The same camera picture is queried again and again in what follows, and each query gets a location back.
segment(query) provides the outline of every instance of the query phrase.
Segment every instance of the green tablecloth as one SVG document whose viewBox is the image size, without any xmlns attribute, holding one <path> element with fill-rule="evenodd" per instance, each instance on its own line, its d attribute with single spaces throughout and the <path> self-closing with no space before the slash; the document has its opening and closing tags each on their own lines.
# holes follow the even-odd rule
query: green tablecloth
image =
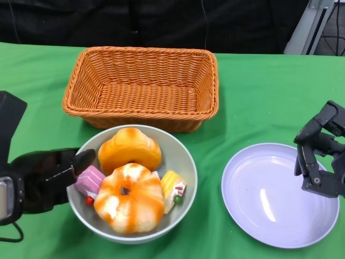
<svg viewBox="0 0 345 259">
<path fill-rule="evenodd" d="M 61 109 L 81 48 L 0 44 L 0 89 L 27 101 L 10 160 L 30 151 L 81 146 L 99 132 Z M 79 222 L 69 204 L 18 221 L 25 239 L 0 243 L 0 258 L 340 258 L 345 255 L 345 203 L 332 232 L 304 249 L 282 250 L 243 232 L 228 214 L 220 181 L 229 159 L 261 142 L 293 145 L 301 126 L 328 99 L 345 105 L 345 59 L 218 54 L 220 108 L 196 132 L 176 134 L 192 154 L 199 185 L 195 202 L 171 232 L 128 246 L 104 240 Z M 330 169 L 330 159 L 321 160 Z M 0 236 L 16 237 L 13 226 Z"/>
</svg>

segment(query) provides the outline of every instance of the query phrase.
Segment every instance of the black background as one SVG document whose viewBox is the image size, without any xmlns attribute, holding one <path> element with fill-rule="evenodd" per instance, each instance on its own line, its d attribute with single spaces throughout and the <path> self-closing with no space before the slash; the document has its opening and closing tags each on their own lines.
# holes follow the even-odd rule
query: black background
<svg viewBox="0 0 345 259">
<path fill-rule="evenodd" d="M 205 48 L 201 0 L 11 0 L 23 44 Z M 282 53 L 308 0 L 204 0 L 206 48 Z M 17 43 L 9 2 L 0 41 Z"/>
</svg>

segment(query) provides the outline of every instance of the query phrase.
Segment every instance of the green candy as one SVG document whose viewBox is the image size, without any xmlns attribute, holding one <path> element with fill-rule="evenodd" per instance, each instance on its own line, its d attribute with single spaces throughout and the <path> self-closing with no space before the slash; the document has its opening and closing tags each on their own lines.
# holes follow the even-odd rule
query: green candy
<svg viewBox="0 0 345 259">
<path fill-rule="evenodd" d="M 174 202 L 176 204 L 182 203 L 182 201 L 183 201 L 183 198 L 181 196 L 179 196 L 179 195 L 174 196 Z"/>
</svg>

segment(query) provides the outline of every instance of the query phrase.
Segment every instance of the orange glazed donut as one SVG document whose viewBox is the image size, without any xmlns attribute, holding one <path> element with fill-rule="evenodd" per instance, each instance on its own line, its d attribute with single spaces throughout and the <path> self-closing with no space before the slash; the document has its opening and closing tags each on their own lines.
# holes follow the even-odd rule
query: orange glazed donut
<svg viewBox="0 0 345 259">
<path fill-rule="evenodd" d="M 150 231 L 164 215 L 161 182 L 147 168 L 129 163 L 103 180 L 94 208 L 118 233 Z"/>
<path fill-rule="evenodd" d="M 132 162 L 154 171 L 161 159 L 159 145 L 137 128 L 119 130 L 98 151 L 98 160 L 105 175 Z"/>
</svg>

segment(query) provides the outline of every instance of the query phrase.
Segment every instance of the lavender plate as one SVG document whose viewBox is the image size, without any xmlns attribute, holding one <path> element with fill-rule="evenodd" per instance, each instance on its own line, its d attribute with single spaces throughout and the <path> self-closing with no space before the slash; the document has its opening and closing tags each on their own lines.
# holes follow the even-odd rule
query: lavender plate
<svg viewBox="0 0 345 259">
<path fill-rule="evenodd" d="M 231 158 L 222 177 L 223 200 L 233 220 L 274 247 L 301 248 L 320 241 L 339 214 L 339 198 L 301 189 L 302 175 L 294 176 L 296 156 L 294 147 L 253 145 Z"/>
</svg>

